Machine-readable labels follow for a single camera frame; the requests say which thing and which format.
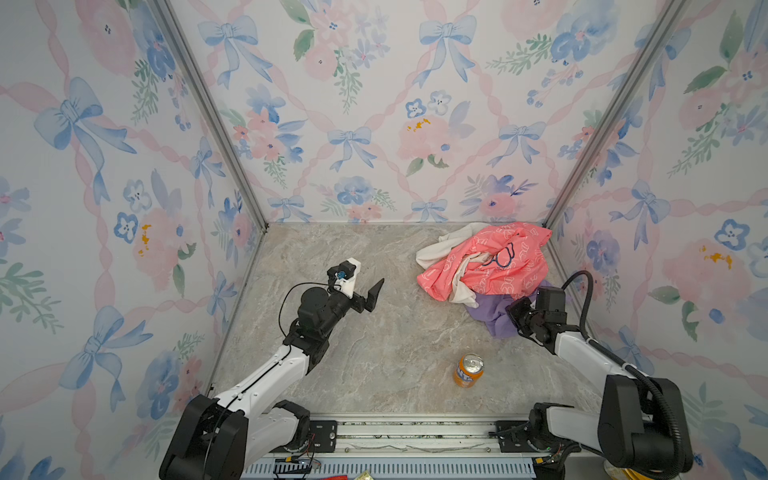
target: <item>red object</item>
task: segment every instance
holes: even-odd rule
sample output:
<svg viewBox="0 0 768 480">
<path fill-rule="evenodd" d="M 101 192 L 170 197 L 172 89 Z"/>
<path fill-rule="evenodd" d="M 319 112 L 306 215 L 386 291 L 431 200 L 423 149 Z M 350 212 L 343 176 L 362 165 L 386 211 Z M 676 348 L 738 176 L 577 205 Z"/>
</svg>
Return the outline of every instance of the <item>red object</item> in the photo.
<svg viewBox="0 0 768 480">
<path fill-rule="evenodd" d="M 487 253 L 482 262 L 470 262 L 462 282 L 476 293 L 509 295 L 513 299 L 531 295 L 549 273 L 541 252 L 552 231 L 530 223 L 514 222 L 486 227 L 454 247 L 446 258 L 429 267 L 416 279 L 435 300 L 446 301 L 453 291 L 453 277 L 462 260 Z"/>
</svg>

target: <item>black mounting plate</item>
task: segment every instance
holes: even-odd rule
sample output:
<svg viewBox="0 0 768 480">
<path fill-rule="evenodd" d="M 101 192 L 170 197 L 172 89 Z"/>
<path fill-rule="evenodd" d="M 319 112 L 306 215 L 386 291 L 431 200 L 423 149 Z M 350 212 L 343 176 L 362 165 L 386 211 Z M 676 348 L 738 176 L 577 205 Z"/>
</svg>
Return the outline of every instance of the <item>black mounting plate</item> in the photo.
<svg viewBox="0 0 768 480">
<path fill-rule="evenodd" d="M 516 427 L 518 425 L 523 425 L 525 423 L 528 423 L 528 420 L 497 420 L 496 421 L 496 432 L 500 432 L 501 430 L 507 430 L 511 429 L 512 427 Z M 518 436 L 518 441 L 516 442 L 514 439 L 510 438 L 510 434 L 502 434 L 498 437 L 498 447 L 501 449 L 502 453 L 520 453 L 520 452 L 536 452 L 537 450 L 534 450 L 531 448 L 531 446 L 528 444 L 527 441 L 524 439 L 520 439 L 520 436 Z"/>
<path fill-rule="evenodd" d="M 336 420 L 310 420 L 310 438 L 315 435 L 313 445 L 308 449 L 307 455 L 313 453 L 333 453 L 336 450 L 336 430 L 339 423 Z M 272 453 L 290 454 L 283 447 L 277 447 Z"/>
</svg>

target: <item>soda can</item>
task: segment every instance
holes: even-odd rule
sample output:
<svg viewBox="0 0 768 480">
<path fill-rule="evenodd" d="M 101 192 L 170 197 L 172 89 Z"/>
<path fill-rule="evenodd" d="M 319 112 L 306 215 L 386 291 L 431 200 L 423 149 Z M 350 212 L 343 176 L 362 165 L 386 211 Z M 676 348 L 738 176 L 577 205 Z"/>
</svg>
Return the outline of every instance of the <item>soda can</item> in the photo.
<svg viewBox="0 0 768 480">
<path fill-rule="evenodd" d="M 482 376 L 482 369 L 482 358 L 474 353 L 467 353 L 458 361 L 456 371 L 453 372 L 453 381 L 456 385 L 469 389 L 475 386 L 475 381 Z"/>
</svg>

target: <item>floral wallpaper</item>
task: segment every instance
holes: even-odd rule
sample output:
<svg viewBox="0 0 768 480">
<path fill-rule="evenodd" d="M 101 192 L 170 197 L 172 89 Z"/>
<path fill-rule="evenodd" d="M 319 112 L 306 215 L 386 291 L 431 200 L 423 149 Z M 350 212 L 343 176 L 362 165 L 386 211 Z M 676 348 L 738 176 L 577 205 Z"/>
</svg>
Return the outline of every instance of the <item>floral wallpaper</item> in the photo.
<svg viewBox="0 0 768 480">
<path fill-rule="evenodd" d="M 664 6 L 171 3 L 268 220 L 350 223 L 543 220 Z"/>
<path fill-rule="evenodd" d="M 150 478 L 259 229 L 147 5 L 0 10 L 0 479 Z"/>
<path fill-rule="evenodd" d="M 685 478 L 768 478 L 766 23 L 764 0 L 693 0 L 556 227 L 601 341 L 682 390 Z"/>
</svg>

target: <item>pile of clothes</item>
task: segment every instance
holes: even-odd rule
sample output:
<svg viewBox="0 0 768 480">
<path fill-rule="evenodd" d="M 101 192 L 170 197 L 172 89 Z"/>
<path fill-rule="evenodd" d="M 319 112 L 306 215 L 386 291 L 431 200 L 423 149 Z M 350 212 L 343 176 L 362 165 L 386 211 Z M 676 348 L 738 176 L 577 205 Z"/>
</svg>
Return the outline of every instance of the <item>pile of clothes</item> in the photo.
<svg viewBox="0 0 768 480">
<path fill-rule="evenodd" d="M 549 267 L 541 248 L 551 235 L 531 223 L 470 223 L 416 253 L 425 269 L 416 280 L 435 300 L 463 303 L 492 336 L 514 336 L 505 308 L 544 282 Z"/>
</svg>

